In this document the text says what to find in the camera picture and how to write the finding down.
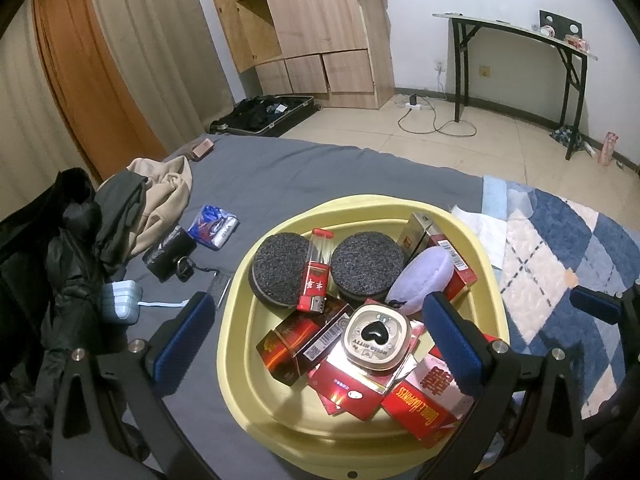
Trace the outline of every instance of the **gray bed sheet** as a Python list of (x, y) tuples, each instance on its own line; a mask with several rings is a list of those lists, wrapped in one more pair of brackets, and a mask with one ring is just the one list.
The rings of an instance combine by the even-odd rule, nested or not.
[[(200, 207), (211, 204), (238, 216), (241, 224), (220, 251), (198, 246), (199, 266), (232, 274), (246, 252), (281, 222), (321, 203), (355, 194), (382, 194), (417, 200), (450, 210), (454, 205), (481, 212), (482, 179), (449, 168), (433, 168), (394, 155), (304, 140), (211, 137), (215, 150), (191, 163), (193, 189), (180, 224), (188, 228)], [(187, 282), (165, 283), (146, 270), (141, 257), (130, 261), (126, 280), (143, 288), (143, 301), (181, 301), (207, 290), (211, 275), (196, 271)], [(142, 308), (127, 330), (129, 340), (149, 339), (177, 315), (171, 308)], [(216, 351), (223, 305), (215, 325), (167, 408), (204, 460), (223, 480), (309, 480), (245, 433), (226, 408), (216, 374)]]

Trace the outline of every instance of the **barcode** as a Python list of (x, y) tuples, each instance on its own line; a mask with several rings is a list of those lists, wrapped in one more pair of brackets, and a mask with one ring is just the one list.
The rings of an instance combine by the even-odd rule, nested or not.
[(318, 338), (318, 341), (316, 341), (313, 346), (309, 347), (305, 351), (304, 356), (310, 361), (313, 361), (322, 352), (324, 352), (324, 350), (336, 339), (338, 339), (340, 334), (342, 334), (342, 327), (340, 326), (340, 321), (345, 318), (349, 319), (349, 316), (347, 316), (346, 314), (342, 314), (342, 317), (338, 319), (336, 322), (334, 322), (334, 324), (331, 325), (329, 330), (327, 330), (324, 334), (322, 334)]
[(449, 251), (449, 254), (453, 258), (453, 264), (456, 266), (457, 270), (467, 270), (469, 268), (469, 266), (465, 263), (465, 261), (453, 248), (453, 245), (451, 245), (448, 240), (440, 240), (438, 241), (438, 245)]

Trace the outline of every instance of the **baseboard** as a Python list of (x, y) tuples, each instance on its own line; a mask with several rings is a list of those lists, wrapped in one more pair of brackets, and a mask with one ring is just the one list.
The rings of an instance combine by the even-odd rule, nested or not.
[[(443, 97), (443, 94), (441, 92), (433, 90), (418, 90), (415, 88), (396, 88), (396, 93), (404, 95), (418, 94), (420, 97), (431, 98)], [(453, 94), (445, 93), (444, 95), (447, 97), (447, 101), (454, 102), (456, 99), (455, 95)], [(483, 108), (484, 110), (489, 110), (498, 114), (508, 115), (515, 119), (520, 119), (522, 121), (527, 121), (528, 123), (536, 124), (537, 126), (542, 126), (547, 130), (556, 130), (558, 128), (558, 123), (545, 117), (520, 110), (519, 108), (513, 108), (511, 106), (502, 105), (500, 103), (494, 103), (493, 101), (487, 101), (486, 99), (480, 99), (478, 97), (470, 97), (469, 106), (473, 106), (475, 108)], [(585, 136), (585, 138), (587, 142), (595, 149), (602, 149), (602, 143), (599, 140), (587, 136)], [(618, 152), (613, 152), (613, 158), (620, 161), (626, 167), (631, 168), (635, 173), (638, 173), (640, 171), (640, 165), (631, 162), (628, 158), (626, 158), (626, 156), (621, 155)]]

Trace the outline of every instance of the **yellow plastic basin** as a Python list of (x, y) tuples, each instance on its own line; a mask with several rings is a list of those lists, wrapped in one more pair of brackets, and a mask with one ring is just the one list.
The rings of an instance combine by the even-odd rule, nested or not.
[[(450, 213), (388, 196), (358, 195), (322, 204), (283, 222), (246, 254), (233, 280), (218, 343), (218, 380), (226, 405), (255, 440), (310, 473), (331, 479), (377, 480), (406, 471), (439, 448), (425, 450), (382, 409), (367, 422), (349, 413), (326, 414), (315, 391), (300, 379), (289, 388), (273, 379), (255, 346), (288, 311), (270, 309), (251, 292), (248, 273), (264, 238), (280, 232), (307, 237), (315, 227), (335, 232), (336, 242), (361, 231), (398, 239), (414, 211), (427, 212), (475, 270), (479, 279), (456, 307), (483, 332), (509, 341), (507, 322), (489, 259), (476, 236)], [(422, 337), (421, 359), (433, 340)]]

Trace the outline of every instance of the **wooden wardrobe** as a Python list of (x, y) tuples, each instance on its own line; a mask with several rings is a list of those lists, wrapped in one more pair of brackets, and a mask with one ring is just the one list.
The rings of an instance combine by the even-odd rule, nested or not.
[(383, 0), (214, 0), (238, 72), (265, 94), (380, 108), (394, 94)]

